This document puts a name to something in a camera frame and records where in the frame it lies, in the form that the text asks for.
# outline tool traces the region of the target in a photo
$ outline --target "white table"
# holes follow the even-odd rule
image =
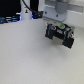
[[[72,49],[45,38],[42,20],[0,24],[0,84],[84,84],[84,30]]]

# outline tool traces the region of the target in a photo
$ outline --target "white surface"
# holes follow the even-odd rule
[[[24,1],[30,7],[30,0],[24,0]],[[20,0],[20,2],[21,2],[21,20],[31,20],[32,19],[31,11],[28,10],[28,8],[26,8],[22,0]]]
[[[45,32],[42,20],[0,25],[0,84],[84,84],[84,30],[72,49]]]
[[[45,9],[45,0],[39,0],[38,11],[44,11]]]

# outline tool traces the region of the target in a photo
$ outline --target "black cable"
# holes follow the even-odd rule
[[[23,1],[24,5],[25,5],[31,12],[33,12],[33,13],[39,13],[39,11],[34,11],[34,10],[32,10],[32,9],[26,4],[26,2],[25,2],[24,0],[22,0],[22,1]]]
[[[32,13],[35,13],[36,15],[38,15],[38,17],[42,18],[43,11],[34,11],[26,4],[26,2],[24,0],[22,0],[22,2]]]

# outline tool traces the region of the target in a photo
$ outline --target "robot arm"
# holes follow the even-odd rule
[[[43,0],[42,3],[45,1],[50,3],[44,7],[43,15],[42,12],[35,12],[24,4],[30,11],[42,15],[47,23],[46,37],[71,48],[74,43],[75,27],[84,27],[84,1],[81,0],[83,3],[80,4],[77,3],[79,0]]]

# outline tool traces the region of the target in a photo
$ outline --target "black object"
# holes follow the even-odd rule
[[[3,24],[3,23],[7,23],[7,21],[6,21],[5,18],[1,17],[1,18],[0,18],[0,24]]]
[[[0,17],[11,17],[21,12],[20,0],[0,0]]]
[[[63,40],[63,45],[64,46],[66,46],[68,48],[72,48],[72,45],[74,43],[74,39],[71,38],[71,37],[67,38],[68,33],[71,31],[71,27],[69,27],[65,24],[64,29],[60,29],[58,26],[56,26],[56,29],[53,30],[51,28],[51,26],[52,26],[52,24],[48,24],[45,37],[48,37],[49,39],[53,40],[53,36],[55,36],[56,38],[59,38],[59,39]]]

